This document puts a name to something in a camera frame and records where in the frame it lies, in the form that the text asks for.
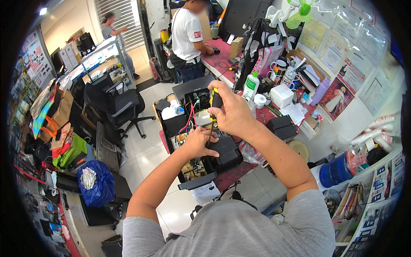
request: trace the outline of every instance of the office chair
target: office chair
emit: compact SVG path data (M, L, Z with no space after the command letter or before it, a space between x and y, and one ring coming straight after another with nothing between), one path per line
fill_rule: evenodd
M139 113L141 113L144 108L144 100L136 89L129 89L124 91L122 94L118 94L116 88L124 88L124 82L119 82L116 85L110 86L108 88L101 89L97 85L92 85L87 83L84 90L84 102L86 105L93 107L94 109L102 112L102 120L104 122L104 127L107 128L107 123L104 119L115 126L118 133L122 134L121 139L127 138L126 133L128 130L135 125L141 138L146 138L145 134L141 134L139 121L152 119L155 120L154 116L151 117L141 117L138 118ZM130 124L125 130L120 129L127 121Z

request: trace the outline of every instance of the religious picture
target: religious picture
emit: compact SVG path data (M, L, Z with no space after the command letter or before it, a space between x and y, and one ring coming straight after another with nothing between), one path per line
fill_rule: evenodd
M338 79L335 78L318 104L335 120L353 100L354 95Z

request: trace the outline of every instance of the man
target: man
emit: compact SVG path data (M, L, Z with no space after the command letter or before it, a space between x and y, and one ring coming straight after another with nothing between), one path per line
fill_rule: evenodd
M184 164L219 154L205 148L209 131L191 130L185 143L155 168L134 192L123 223L123 257L139 256L332 256L335 234L324 197L304 160L252 115L246 101L213 81L223 108L209 108L219 129L254 146L287 187L288 209L277 224L249 204L215 201L197 213L190 227L164 242L156 214ZM218 138L213 133L212 142Z
M119 35L121 44L123 45L123 47L125 47L126 43L124 42L124 39L121 35L121 32L127 31L127 26L122 27L119 30L116 30L112 26L113 23L114 23L114 13L109 12L104 16L103 28L102 28L103 38L108 39L109 37L115 37L115 36ZM140 75L136 74L136 69L134 68L133 59L131 58L131 56L129 54L125 53L124 59L127 63L128 68L130 69L131 74L133 74L133 78L135 80L139 79Z
M213 48L203 42L201 23L197 18L209 3L210 0L188 0L173 16L173 53L186 61L181 69L177 69L183 82L203 76L203 65L200 62L202 52L214 54Z

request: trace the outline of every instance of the screwdriver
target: screwdriver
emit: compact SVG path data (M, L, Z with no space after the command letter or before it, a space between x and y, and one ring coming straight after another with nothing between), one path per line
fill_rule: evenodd
M210 104L211 104L211 107L217 107L217 108L221 108L223 106L223 99L221 98L216 88L213 88L213 91L211 92ZM217 121L217 118L214 116L214 114L210 114L210 120L212 121L212 123L211 123L211 129L210 129L210 136L208 137L208 141L207 141L207 147L210 144L212 128L214 127L214 122Z

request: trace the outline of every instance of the ceiling light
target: ceiling light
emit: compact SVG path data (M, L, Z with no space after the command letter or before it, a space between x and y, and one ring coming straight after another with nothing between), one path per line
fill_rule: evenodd
M47 7L44 7L43 9L40 10L39 15L44 15L47 12Z

